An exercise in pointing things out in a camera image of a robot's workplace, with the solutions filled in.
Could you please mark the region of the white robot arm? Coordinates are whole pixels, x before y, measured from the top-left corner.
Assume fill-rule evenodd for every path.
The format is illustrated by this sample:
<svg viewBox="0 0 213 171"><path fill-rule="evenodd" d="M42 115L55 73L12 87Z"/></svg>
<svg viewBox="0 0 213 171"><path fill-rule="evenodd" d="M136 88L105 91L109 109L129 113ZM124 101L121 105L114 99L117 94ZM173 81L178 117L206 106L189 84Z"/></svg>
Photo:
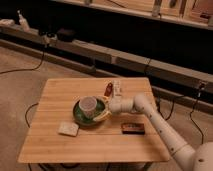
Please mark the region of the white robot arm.
<svg viewBox="0 0 213 171"><path fill-rule="evenodd" d="M94 118L99 122L109 115L120 113L142 113L151 122L170 155L183 171L210 171L213 169L213 142L207 142L195 150L153 107L144 93L131 99L111 98L107 111Z"/></svg>

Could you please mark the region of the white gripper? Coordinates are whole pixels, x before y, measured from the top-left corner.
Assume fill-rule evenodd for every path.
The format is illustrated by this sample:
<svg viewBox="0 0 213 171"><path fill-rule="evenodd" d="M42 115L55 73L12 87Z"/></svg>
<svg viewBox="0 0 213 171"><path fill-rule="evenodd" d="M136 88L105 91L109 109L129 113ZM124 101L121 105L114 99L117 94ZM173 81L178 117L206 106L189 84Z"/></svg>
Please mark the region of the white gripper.
<svg viewBox="0 0 213 171"><path fill-rule="evenodd" d="M97 99L108 102L109 101L109 97L107 96L96 96ZM121 113L125 111L125 107L124 107L124 102L121 98L112 98L109 101L109 110L114 113ZM110 114L110 111L105 111L103 113L101 113L99 116L93 118L93 121L95 122L101 122L103 120L105 120Z"/></svg>

